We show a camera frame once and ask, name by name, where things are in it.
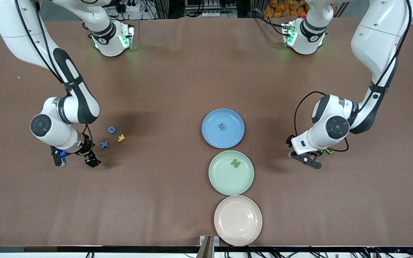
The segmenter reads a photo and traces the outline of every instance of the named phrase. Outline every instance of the brown table surface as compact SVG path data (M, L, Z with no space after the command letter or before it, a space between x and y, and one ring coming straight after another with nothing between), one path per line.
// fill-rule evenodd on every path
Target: brown table surface
M31 135L44 100L64 90L0 40L0 245L195 245L216 234L213 214L226 196L210 184L208 165L221 150L200 125L217 108L246 125L233 149L255 168L243 194L264 219L253 245L413 245L413 26L372 129L349 135L348 152L322 156L321 170L288 158L303 96L363 99L371 75L350 49L359 21L334 19L310 56L252 19L142 21L138 50L113 58L79 22L47 23L101 106L90 127L110 147L95 148L103 163L93 169L73 156L56 168ZM318 98L300 108L300 132Z

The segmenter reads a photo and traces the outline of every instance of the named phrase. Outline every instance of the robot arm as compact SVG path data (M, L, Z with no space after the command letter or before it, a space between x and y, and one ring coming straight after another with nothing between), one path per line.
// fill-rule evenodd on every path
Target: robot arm
M110 0L53 0L54 4L70 10L87 26L95 47L107 57L115 57L131 48L134 28L120 21L110 20L101 7Z
M93 123L100 106L69 55L49 36L31 0L0 0L0 35L18 59L51 70L67 91L48 98L30 124L32 134L51 146L56 165L66 165L64 156L71 153L85 156L91 167L100 164L92 141L71 126Z
M312 54L321 46L326 28L334 16L331 4L343 3L345 0L306 0L306 2L310 6L307 16L288 23L291 29L283 29L285 45L299 54Z
M310 154L321 155L349 132L359 134L369 130L393 79L397 45L408 26L409 13L413 15L413 0L410 0L411 12L404 0L369 1L369 10L354 34L351 49L371 71L371 84L361 103L326 95L315 104L313 127L291 139L295 152L290 157L303 163L308 162Z

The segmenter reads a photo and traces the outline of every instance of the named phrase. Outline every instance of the cable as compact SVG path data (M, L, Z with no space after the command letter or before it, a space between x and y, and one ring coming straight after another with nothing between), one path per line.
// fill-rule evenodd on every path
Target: cable
M280 32L280 31L278 31L277 28L275 28L275 26L274 26L274 24L273 24L272 22L270 22L270 25L272 25L272 28L274 28L274 30L277 31L278 34L283 35L283 36L288 36L288 37L290 36L289 34L284 34L284 33Z
M62 80L62 78L60 77L60 74L58 73L57 68L55 67L54 61L52 59L52 54L51 51L49 50L49 44L47 42L47 38L46 38L46 33L44 31L44 28L42 27L42 23L41 23L41 17L39 16L39 13L36 12L36 17L38 18L38 23L39 23L39 29L42 32L42 37L44 38L44 43L46 44L46 50L47 50L47 54L49 56L49 60L51 61L52 67L55 70L55 73L57 74L58 78L60 79L60 81L63 83L64 81Z
M92 142L92 147L90 148L90 150L92 150L93 149L93 136L92 136L92 132L90 131L89 124L85 124L84 130L82 131L82 134L85 133L85 130L89 131L90 141Z
M47 68L49 69L49 71L52 72L52 74L55 76L55 78L57 78L57 80L58 80L60 83L63 83L62 80L60 80L60 78L58 77L58 75L55 74L55 72L52 70L52 68L47 64L47 61L44 59L43 55L41 54L41 52L39 51L38 47L37 47L36 44L34 43L33 37L31 36L31 34L30 34L30 32L29 32L29 30L28 30L28 28L27 28L27 25L26 25L26 23L25 23L25 20L23 19L22 12L21 12L21 10L20 10L20 6L18 5L18 0L15 0L14 2L15 2L15 6L16 6L16 8L17 8L18 16L20 17L20 20L21 20L21 22L22 22L23 28L25 29L25 32L26 32L26 34L28 35L28 38L30 39L31 44L33 45L33 48L36 49L36 52L38 52L39 57L42 59L42 61L44 62L44 64L46 64L46 66L47 66Z
M305 97L302 98L302 100L299 102L299 104L297 105L297 107L295 108L295 111L294 111L294 132L295 132L296 136L298 135L297 134L297 126L296 126L297 111L299 110L299 107L302 104L302 102L304 102L306 98L308 98L310 95L312 95L314 93L318 93L318 94L321 94L323 96L326 96L326 93L322 93L321 91L316 91L315 90L315 91L312 91L309 94L305 95ZM343 149L343 150L336 150L336 149L331 149L331 148L329 148L329 149L333 150L334 152L346 152L347 150L349 150L350 146L348 144L347 137L345 137L344 140L345 140L345 144L346 144L345 149ZM320 255L319 253L318 253L318 255L319 255L319 257L317 257L317 258L324 258L324 256Z
M312 95L312 94L314 94L314 93L318 93L318 94L321 94L321 95L323 95L323 96L326 96L325 93L322 93L321 91L316 91L316 90L315 90L315 91L312 91L312 92L310 92L309 94L305 95L305 97L299 102L299 104L297 105L297 107L295 108L295 111L294 111L294 132L295 132L295 135L296 135L296 136L298 135L298 134L297 134L296 122L295 122L295 120L296 120L296 115L297 115L297 110L299 110L299 107L300 107L300 105L302 104L302 102L304 102L305 99L308 98L308 96L310 96L310 95Z
M95 253L93 251L89 251L86 255L85 258L94 258L95 257Z
M185 16L192 17L192 18L200 16L200 14L203 13L203 8L205 7L205 2L203 0L201 0L201 1L202 2L199 3L199 8L197 9L197 12L194 13L194 15L189 15L189 14L185 13Z
M86 2L84 0L81 0L82 3L88 4L88 5L93 5L94 3L98 2L98 0L95 0L93 2Z
M225 8L225 7L224 7L223 11L224 11L225 15L227 15L227 18L232 19L232 18L229 16L229 14L227 13L227 11L226 11L226 8Z
M151 9L151 7L148 5L148 0L146 0L146 6L148 7L148 9L149 9L149 11L151 11L151 14L152 14L152 19L154 19L154 20L156 20L156 15L154 14L154 12L152 11L152 9Z
M265 256L263 253L261 253L260 251L256 251L254 250L254 248L252 248L251 246L246 245L247 248L250 248L251 251L253 251L254 253L256 253L257 255L261 256L262 258L267 258L267 256Z
M380 81L382 80L382 78L385 76L386 72L388 71L388 69L390 68L391 64L393 63L393 61L395 61L395 59L398 57L399 52L401 51L401 47L403 46L403 42L406 39L407 33L409 31L410 28L410 24L412 23L412 7L410 5L410 1L409 0L405 0L408 6L408 11L409 11L409 19L408 19L408 25L406 27L406 30L404 31L404 34L402 36L402 39L399 43L399 46L396 49L395 54L393 55L393 57L391 58L391 61L388 63L388 66L385 68L385 70L382 72L382 75L380 76L379 80L377 81L377 83L375 85L379 85ZM358 110L358 113L366 106L367 102L369 101L369 99L371 98L373 92L369 93L369 96L367 96L366 101L364 102L364 104L361 106L361 108Z

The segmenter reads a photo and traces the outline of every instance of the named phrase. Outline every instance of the wire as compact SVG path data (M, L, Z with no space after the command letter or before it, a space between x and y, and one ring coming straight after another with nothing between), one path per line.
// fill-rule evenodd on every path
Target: wire
M18 4L18 0L15 0L14 2L15 2L15 6L16 6L16 9L17 9L17 12L18 12L18 16L20 17L20 20L21 20L21 22L22 22L23 28L25 29L25 32L26 32L26 34L28 35L28 38L30 39L31 44L33 45L33 48L36 50L36 52L38 52L39 57L42 59L42 61L44 62L44 64L46 64L46 66L47 66L47 68L49 69L49 71L52 72L52 74L55 76L55 78L57 78L57 80L58 80L60 83L62 83L62 80L60 80L60 78L58 77L58 75L55 74L55 72L52 70L52 68L47 64L47 61L44 59L43 55L41 54L41 52L39 51L38 47L37 47L36 44L34 43L33 37L31 36L31 34L30 34L30 32L29 32L29 30L28 30L28 28L27 28L27 25L26 25L26 23L25 23L25 20L23 19L22 12L21 12L21 10L20 10L20 5Z
M90 255L90 258L94 258L95 257L95 253L93 252L93 251L89 251L86 255L85 255L85 258L89 258L89 255Z
M382 78L385 76L386 72L388 71L388 69L390 68L391 64L395 61L395 59L398 57L399 52L401 51L401 47L403 46L403 42L406 39L407 33L409 31L410 28L410 24L412 23L412 7L410 5L409 0L405 0L408 6L408 11L409 11L409 19L408 19L408 25L406 27L406 30L404 31L404 34L402 36L402 39L399 43L399 46L396 49L395 54L393 55L393 57L391 58L390 62L388 63L388 66L385 68L385 70L382 72L382 75L380 76L379 80L377 81L377 83L375 85L379 85L380 81L382 80ZM369 99L371 98L373 92L369 93L369 96L367 96L366 101L364 102L364 104L361 106L361 108L358 110L358 113L366 106L367 102L369 101Z
M52 54L51 54L51 51L49 50L49 44L48 44L48 42L47 42L46 33L45 33L45 31L44 31L44 28L42 27L42 22L41 22L41 17L39 16L39 12L36 12L36 17L38 18L39 29L40 29L41 32L42 32L42 37L43 37L43 39L44 39L44 43L46 44L46 50L47 50L47 54L48 54L48 56L49 56L49 60L51 61L52 67L54 68L55 73L57 74L58 78L60 79L60 82L63 83L64 81L63 81L62 78L60 77L60 74L58 73L58 70L57 70L57 68L55 67L54 61L53 61L53 59L52 59Z
M151 17L151 15L149 15L149 17L151 17L151 19L156 20L156 15L155 15L154 12L152 11L151 7L148 5L148 0L146 0L146 6L148 7L149 11L150 11L151 14L152 14L152 17Z
M323 95L323 96L326 96L326 93L322 93L321 91L317 91L317 90L312 91L312 92L308 93L307 95L305 95L305 97L302 98L302 100L299 102L299 104L298 104L297 107L295 108L295 111L294 111L294 132L295 132L295 135L296 135L296 136L298 135L298 134L297 134L297 126L296 126L297 111L299 110L299 107L300 107L300 105L302 104L302 102L304 102L305 99L308 98L310 95L315 94L315 93L318 93L318 94L321 94L321 95ZM343 150L336 150L336 149L331 149L331 148L329 148L329 149L330 149L330 150L333 150L334 152L346 152L347 150L349 150L350 146L349 146L349 144L348 144L347 137L345 137L344 140L345 140L345 144L346 144L346 148L345 148L345 149L343 149Z
M93 5L94 3L98 2L98 0L95 0L95 1L93 1L93 2L86 2L86 1L84 1L84 0L81 0L81 2L82 2L82 3L85 3L85 4Z
M297 107L295 108L295 111L294 111L294 132L295 132L295 135L296 135L296 136L298 135L298 134L297 134L296 122L295 122L295 120L296 120L296 115L297 115L297 110L299 110L300 105L302 104L302 102L305 101L306 98L308 98L310 95L315 94L315 93L318 93L318 94L321 94L321 95L323 95L323 96L326 96L326 94L325 94L325 93L322 93L321 91L316 91L316 90L315 90L315 91L312 91L312 92L310 92L309 94L305 95L305 97L299 102L299 104L298 104Z
M189 14L185 13L185 16L192 17L192 18L200 16L200 14L203 13L203 8L205 7L205 2L203 0L201 0L201 1L202 2L199 3L199 8L197 9L197 12L194 13L194 15L189 15Z
M84 127L84 130L82 131L82 134L85 133L85 129L87 129L87 131L89 132L89 135L90 135L90 141L92 142L92 147L90 147L90 151L92 151L92 149L93 149L93 136L92 136L92 132L90 131L89 124L85 124L85 127Z
M273 24L272 22L270 22L269 24L272 25L272 28L274 28L274 30L277 31L278 34L283 35L283 36L288 36L288 37L290 36L289 34L284 34L284 33L280 32L280 31L278 31L277 28L275 28L275 26L274 26L274 24Z
M260 251L256 251L254 248L252 248L251 246L246 245L246 247L250 248L251 251L253 251L254 253L256 253L257 255L261 256L262 258L267 258L267 256L265 256L263 253L261 253Z
M224 11L224 13L227 15L227 18L232 19L232 18L229 16L229 14L227 13L227 11L226 11L226 8L225 8L225 7L224 7L223 11Z

